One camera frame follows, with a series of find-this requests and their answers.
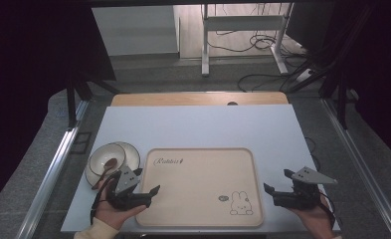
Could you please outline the person's right hand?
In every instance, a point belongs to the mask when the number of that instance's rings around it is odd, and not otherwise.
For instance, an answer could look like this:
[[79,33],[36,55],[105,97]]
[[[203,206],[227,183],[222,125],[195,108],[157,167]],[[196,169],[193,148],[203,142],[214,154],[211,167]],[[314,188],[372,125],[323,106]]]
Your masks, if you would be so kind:
[[321,207],[316,206],[310,210],[290,208],[290,211],[300,219],[314,239],[334,239],[336,237],[332,231],[331,220]]

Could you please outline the white table mat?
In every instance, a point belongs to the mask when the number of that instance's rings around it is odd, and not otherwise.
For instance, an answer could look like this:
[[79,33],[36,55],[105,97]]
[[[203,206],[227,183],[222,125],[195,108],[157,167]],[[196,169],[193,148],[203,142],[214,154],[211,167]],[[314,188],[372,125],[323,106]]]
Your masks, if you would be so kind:
[[94,147],[123,141],[133,145],[143,169],[148,153],[157,148],[246,148],[254,159],[264,221],[256,227],[142,226],[127,219],[123,234],[265,234],[296,232],[301,221],[276,206],[263,184],[289,191],[284,170],[313,167],[301,128],[290,105],[109,107]]

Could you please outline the white bowl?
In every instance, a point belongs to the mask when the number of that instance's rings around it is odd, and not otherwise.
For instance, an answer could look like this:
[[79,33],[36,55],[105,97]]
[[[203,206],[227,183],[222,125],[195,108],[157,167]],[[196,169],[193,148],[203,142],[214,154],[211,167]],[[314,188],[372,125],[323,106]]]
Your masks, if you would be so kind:
[[124,149],[116,143],[109,143],[99,147],[90,157],[89,166],[91,172],[95,175],[101,175],[104,172],[104,165],[112,158],[116,159],[116,165],[107,174],[112,174],[123,165],[126,154]]

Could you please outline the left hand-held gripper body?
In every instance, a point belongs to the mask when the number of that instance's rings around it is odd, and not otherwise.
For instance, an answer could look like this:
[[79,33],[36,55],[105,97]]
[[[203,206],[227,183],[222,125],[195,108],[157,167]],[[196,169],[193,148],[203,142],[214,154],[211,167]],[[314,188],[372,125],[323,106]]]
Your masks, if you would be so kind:
[[111,175],[106,181],[106,200],[120,211],[127,211],[140,205],[149,207],[152,196],[148,193],[134,193],[139,178],[126,166]]

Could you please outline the black floor vent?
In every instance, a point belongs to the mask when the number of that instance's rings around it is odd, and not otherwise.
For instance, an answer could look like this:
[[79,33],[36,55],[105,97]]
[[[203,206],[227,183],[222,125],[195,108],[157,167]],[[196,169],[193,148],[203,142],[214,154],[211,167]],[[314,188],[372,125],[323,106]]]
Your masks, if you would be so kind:
[[71,154],[85,154],[91,141],[92,134],[87,132],[79,132],[72,144]]

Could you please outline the white plate with dark rim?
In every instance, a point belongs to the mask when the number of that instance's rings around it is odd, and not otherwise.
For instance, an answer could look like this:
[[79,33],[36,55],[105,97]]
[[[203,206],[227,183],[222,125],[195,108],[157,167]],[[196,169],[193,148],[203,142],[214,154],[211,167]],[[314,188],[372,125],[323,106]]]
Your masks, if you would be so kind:
[[[112,143],[119,144],[124,149],[124,152],[126,154],[125,162],[118,170],[122,170],[126,166],[128,166],[132,170],[136,170],[139,168],[140,156],[139,156],[138,151],[136,150],[136,148],[133,145],[126,143],[126,142],[120,142],[120,141],[112,142]],[[88,160],[88,163],[87,163],[87,166],[85,169],[85,174],[86,174],[87,182],[90,184],[90,186],[93,186],[100,178],[100,175],[95,175],[93,172],[91,172],[90,166],[89,166],[89,161],[90,161],[90,159]]]

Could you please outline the aluminium frame rail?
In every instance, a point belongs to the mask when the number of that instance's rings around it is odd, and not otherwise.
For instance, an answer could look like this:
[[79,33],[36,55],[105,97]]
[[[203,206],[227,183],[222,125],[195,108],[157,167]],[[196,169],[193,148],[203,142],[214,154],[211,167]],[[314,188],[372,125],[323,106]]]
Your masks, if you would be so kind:
[[69,126],[64,133],[15,239],[32,239],[61,174],[73,141],[78,134],[89,104],[89,101],[80,101],[78,106],[74,107],[76,111],[74,114],[76,122],[72,126]]
[[349,158],[352,160],[352,163],[376,205],[377,211],[391,234],[391,202],[376,181],[349,131],[339,122],[336,115],[336,109],[331,100],[321,99],[320,101],[339,135],[342,144],[346,148]]

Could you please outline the white cabinet panel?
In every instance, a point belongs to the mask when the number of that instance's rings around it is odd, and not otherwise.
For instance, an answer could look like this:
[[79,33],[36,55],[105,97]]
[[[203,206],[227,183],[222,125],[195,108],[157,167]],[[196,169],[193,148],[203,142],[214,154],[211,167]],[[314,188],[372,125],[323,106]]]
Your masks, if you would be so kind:
[[172,6],[93,8],[110,56],[178,52]]

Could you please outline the brown wooden spoon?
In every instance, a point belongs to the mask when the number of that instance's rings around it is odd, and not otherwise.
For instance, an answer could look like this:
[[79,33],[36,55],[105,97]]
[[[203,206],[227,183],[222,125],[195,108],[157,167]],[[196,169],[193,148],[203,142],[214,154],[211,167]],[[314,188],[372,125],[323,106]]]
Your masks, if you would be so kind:
[[103,172],[100,176],[100,178],[98,179],[98,181],[92,186],[92,190],[96,190],[98,188],[98,184],[103,181],[105,175],[111,170],[113,169],[117,164],[117,159],[116,158],[111,158],[109,159],[103,166]]

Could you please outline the white power strip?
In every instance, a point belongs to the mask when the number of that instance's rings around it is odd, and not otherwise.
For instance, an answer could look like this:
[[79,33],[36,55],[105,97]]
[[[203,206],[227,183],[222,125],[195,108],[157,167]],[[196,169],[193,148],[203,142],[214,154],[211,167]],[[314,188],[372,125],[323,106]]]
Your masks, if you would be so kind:
[[314,70],[312,70],[312,69],[305,69],[302,73],[300,73],[296,77],[295,81],[297,83],[301,83],[301,82],[305,81],[307,78],[313,76],[314,74],[315,74]]

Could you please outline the white metal desk frame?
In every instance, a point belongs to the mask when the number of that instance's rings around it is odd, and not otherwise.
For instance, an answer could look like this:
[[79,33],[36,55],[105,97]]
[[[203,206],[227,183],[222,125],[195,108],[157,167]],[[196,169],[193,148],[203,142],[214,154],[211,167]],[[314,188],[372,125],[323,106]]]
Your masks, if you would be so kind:
[[272,56],[282,75],[287,75],[288,69],[281,54],[284,34],[290,20],[293,2],[290,2],[283,15],[250,15],[250,16],[209,16],[208,5],[202,6],[203,47],[201,54],[201,73],[209,76],[209,49],[208,36],[213,31],[275,31],[275,41],[271,44]]

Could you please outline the person's left hand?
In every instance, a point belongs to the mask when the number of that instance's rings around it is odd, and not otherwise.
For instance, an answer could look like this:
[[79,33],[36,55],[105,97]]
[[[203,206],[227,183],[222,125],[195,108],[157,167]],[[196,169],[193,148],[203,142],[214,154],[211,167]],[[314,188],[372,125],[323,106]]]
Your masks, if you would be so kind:
[[119,230],[127,219],[139,214],[146,209],[145,205],[140,205],[127,211],[120,211],[113,208],[105,199],[106,190],[102,189],[103,184],[104,181],[98,183],[100,197],[95,211],[95,218],[107,224],[108,226],[114,228],[115,230]]

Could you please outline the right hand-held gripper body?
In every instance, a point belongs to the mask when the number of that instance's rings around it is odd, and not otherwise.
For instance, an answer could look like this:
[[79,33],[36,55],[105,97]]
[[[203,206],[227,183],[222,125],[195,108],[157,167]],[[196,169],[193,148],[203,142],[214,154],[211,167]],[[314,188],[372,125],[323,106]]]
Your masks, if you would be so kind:
[[290,180],[293,183],[292,192],[279,192],[273,196],[276,206],[298,210],[312,209],[320,203],[318,186],[320,184],[337,184],[338,181],[309,167],[304,167]]

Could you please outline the beige tray with rabbit print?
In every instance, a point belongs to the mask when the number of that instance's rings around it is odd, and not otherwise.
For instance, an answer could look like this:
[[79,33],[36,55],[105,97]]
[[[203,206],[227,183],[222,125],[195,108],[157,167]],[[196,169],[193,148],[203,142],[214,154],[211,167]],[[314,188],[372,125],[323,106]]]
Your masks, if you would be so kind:
[[159,186],[142,226],[256,227],[264,214],[252,153],[246,148],[157,148],[140,190]]

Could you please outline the dark curtain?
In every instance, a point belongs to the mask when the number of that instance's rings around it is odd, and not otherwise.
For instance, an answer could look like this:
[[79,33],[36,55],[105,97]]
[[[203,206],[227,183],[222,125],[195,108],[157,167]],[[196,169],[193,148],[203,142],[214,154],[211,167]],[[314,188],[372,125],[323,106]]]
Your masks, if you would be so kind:
[[91,6],[0,0],[0,192],[68,81],[112,80]]
[[358,94],[357,111],[391,149],[391,0],[296,2],[287,35],[324,67],[341,52],[367,6],[371,12],[341,61],[342,75]]

